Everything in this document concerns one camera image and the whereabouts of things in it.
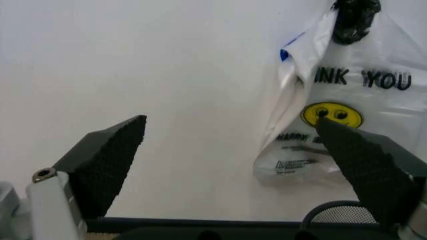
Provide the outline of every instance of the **smiley face logo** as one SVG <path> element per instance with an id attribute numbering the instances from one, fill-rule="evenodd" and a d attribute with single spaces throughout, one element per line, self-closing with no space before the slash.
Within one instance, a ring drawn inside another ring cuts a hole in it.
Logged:
<path id="1" fill-rule="evenodd" d="M 355 109 L 336 102 L 318 102 L 308 105 L 302 110 L 302 120 L 314 127 L 319 117 L 326 117 L 337 123 L 358 128 L 363 123 L 362 115 Z"/>

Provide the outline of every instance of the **textured gripper pad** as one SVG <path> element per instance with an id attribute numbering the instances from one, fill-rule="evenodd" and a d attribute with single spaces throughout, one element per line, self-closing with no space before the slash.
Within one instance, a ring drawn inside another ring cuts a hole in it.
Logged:
<path id="1" fill-rule="evenodd" d="M 136 116 L 105 130 L 91 132 L 53 167 L 69 174 L 83 218 L 103 217 L 122 189 L 143 141 L 146 116 Z"/>
<path id="2" fill-rule="evenodd" d="M 316 130 L 375 220 L 386 227 L 404 222 L 420 199 L 421 187 L 396 167 L 392 155 L 366 140 L 361 131 L 327 118 L 320 118 Z"/>

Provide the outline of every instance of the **plastic bag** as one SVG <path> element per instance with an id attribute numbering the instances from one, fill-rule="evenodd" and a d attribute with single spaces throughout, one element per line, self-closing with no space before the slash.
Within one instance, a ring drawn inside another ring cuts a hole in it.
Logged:
<path id="1" fill-rule="evenodd" d="M 254 163 L 264 184 L 339 171 L 313 127 L 319 116 L 389 136 L 413 152 L 427 109 L 427 56 L 387 14 L 351 45 L 331 41 L 337 11 L 283 48 L 282 94 Z"/>

